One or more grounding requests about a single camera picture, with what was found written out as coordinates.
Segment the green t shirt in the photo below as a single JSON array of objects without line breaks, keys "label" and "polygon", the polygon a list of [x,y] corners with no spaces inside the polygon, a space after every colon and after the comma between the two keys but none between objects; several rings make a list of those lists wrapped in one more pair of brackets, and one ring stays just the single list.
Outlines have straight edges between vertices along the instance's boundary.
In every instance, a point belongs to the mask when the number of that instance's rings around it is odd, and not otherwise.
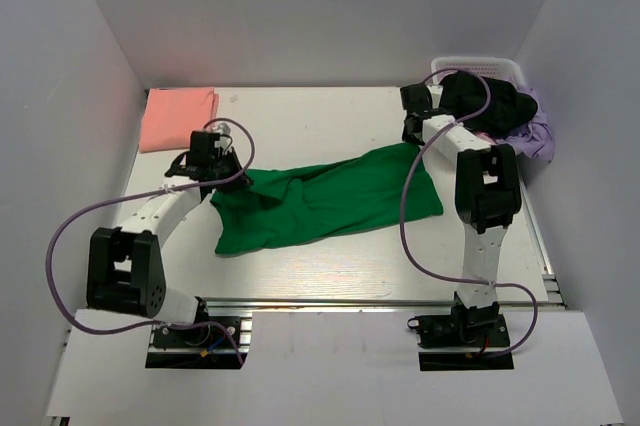
[{"label": "green t shirt", "polygon": [[[250,188],[215,192],[211,198],[222,222],[216,254],[236,256],[396,225],[402,189],[418,151],[400,143],[336,163],[249,170]],[[431,176],[418,166],[405,221],[443,212]]]}]

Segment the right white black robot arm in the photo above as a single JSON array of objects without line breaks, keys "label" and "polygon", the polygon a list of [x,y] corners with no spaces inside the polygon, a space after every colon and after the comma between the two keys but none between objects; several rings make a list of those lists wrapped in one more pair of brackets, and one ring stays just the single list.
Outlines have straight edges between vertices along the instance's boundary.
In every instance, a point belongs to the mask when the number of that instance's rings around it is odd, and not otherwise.
[{"label": "right white black robot arm", "polygon": [[[453,336],[472,345],[484,337],[488,323],[499,314],[496,293],[499,258],[507,229],[522,206],[516,155],[509,145],[488,145],[474,138],[451,113],[433,106],[424,83],[400,89],[403,139],[422,148],[413,160],[400,200],[400,239],[410,263],[427,276],[458,285],[451,320]],[[455,166],[454,205],[464,226],[462,274],[459,278],[421,266],[409,250],[405,219],[413,175],[429,147],[435,147]]]}]

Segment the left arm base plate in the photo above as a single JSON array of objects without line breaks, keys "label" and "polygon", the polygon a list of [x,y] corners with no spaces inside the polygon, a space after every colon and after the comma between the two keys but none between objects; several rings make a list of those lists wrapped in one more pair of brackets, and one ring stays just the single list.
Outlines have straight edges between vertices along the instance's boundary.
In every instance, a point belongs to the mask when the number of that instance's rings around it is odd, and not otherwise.
[{"label": "left arm base plate", "polygon": [[250,319],[242,316],[211,316],[210,321],[221,324],[227,333],[216,326],[201,326],[189,330],[178,330],[168,326],[161,326],[152,331],[150,345],[161,350],[179,349],[231,349],[227,335],[231,335],[238,347],[248,345]]}]

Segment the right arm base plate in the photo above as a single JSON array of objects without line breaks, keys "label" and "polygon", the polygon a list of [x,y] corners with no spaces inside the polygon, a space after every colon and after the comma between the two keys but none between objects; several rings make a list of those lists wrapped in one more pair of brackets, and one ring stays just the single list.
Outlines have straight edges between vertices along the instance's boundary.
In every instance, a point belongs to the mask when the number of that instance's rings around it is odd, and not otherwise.
[{"label": "right arm base plate", "polygon": [[423,349],[469,347],[508,347],[511,344],[505,317],[480,325],[465,325],[452,315],[422,315],[407,320],[409,330],[419,337]]}]

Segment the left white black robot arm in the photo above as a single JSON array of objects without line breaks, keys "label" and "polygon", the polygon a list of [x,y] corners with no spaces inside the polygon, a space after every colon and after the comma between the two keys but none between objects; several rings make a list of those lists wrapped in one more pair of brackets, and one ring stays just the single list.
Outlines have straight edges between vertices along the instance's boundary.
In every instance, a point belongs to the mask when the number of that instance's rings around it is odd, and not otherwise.
[{"label": "left white black robot arm", "polygon": [[213,191],[251,185],[223,123],[191,134],[189,149],[170,164],[161,187],[142,207],[113,228],[97,229],[89,246],[86,296],[98,310],[177,324],[188,344],[211,333],[203,302],[166,283],[162,248],[179,223]]}]

